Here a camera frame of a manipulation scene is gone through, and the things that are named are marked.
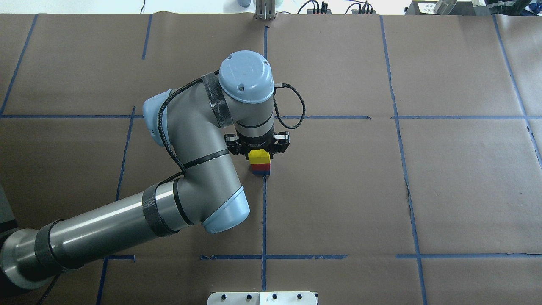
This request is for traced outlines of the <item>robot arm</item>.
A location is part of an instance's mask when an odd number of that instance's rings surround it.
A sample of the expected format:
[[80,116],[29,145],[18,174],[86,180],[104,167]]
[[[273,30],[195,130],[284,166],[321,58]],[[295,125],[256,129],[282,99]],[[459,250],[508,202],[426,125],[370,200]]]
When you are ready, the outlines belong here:
[[147,129],[180,172],[79,216],[9,234],[1,247],[1,297],[195,224],[219,233],[246,220],[249,203],[231,156],[282,154],[290,145],[290,134],[274,129],[279,87],[267,58],[240,50],[218,71],[147,99]]

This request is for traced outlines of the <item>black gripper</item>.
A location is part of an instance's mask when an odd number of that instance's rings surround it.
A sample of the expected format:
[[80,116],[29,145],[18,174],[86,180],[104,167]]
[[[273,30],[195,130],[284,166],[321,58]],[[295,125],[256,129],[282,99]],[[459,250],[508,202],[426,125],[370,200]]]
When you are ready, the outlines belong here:
[[290,145],[290,133],[269,131],[259,137],[248,137],[242,134],[225,134],[224,141],[227,149],[233,155],[244,155],[249,158],[250,151],[264,150],[270,155],[270,159],[275,154],[284,153]]

